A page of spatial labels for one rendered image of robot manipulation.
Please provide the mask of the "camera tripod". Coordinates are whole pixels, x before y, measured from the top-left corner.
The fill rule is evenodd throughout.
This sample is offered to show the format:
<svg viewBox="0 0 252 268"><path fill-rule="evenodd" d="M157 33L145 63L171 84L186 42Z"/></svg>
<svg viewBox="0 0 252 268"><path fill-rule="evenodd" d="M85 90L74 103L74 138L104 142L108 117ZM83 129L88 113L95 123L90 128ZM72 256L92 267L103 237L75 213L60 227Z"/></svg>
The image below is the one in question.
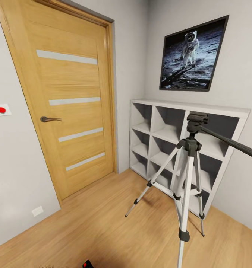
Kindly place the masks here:
<svg viewBox="0 0 252 268"><path fill-rule="evenodd" d="M144 192L141 194L141 196L138 199L135 199L134 206L139 202L139 200L142 198L142 196L146 193L148 188L150 188L152 185L156 188L160 189L170 197L174 199L175 202L175 208L177 212L177 218L179 222L179 253L178 253L178 261L177 261L177 268L181 268L182 266L182 257L183 257L183 247L184 242L188 242L190 240L189 232L186 230L187 227L187 219L188 219L188 209L189 209L189 199L191 196L198 195L199 199L199 216L201 220L201 235L204 237L204 228L203 228L203 220L205 214L202 210L202 195L203 190L201 188L201 169L200 169L200 156L199 151L201 150L202 144L195 139L195 134L199 133L201 130L204 132L207 132L210 135L213 135L214 137L217 137L221 139L222 141L226 142L230 146L246 153L249 156L252 156L252 148L243 145L241 143L238 143L232 139L225 138L215 132L212 132L211 130L208 130L204 128L204 126L201 123L207 124L208 123L208 113L202 113L202 112L192 112L187 116L187 131L190 132L190 136L186 139L182 139L179 141L179 143L176 145L176 148L173 150L173 152L169 155L165 163L159 168L159 171L157 174L153 177L152 180L150 180L147 183L147 188L144 190ZM170 160L176 155L177 151L181 148L185 147L185 154L183 157L183 162L180 170L179 180L176 187L176 192L167 189L166 187L160 185L159 183L155 182L157 177L160 175L160 173L164 170L164 168L167 166L167 164L170 162ZM191 190L191 182L192 182L192 172L193 172L193 166L195 166L195 174L196 174L196 189ZM182 191L182 187L185 185L184 192ZM181 200L183 200L183 205L181 204ZM128 214L131 212L131 210L134 208L134 206L130 209L130 211L125 215L125 217L128 216Z"/></svg>

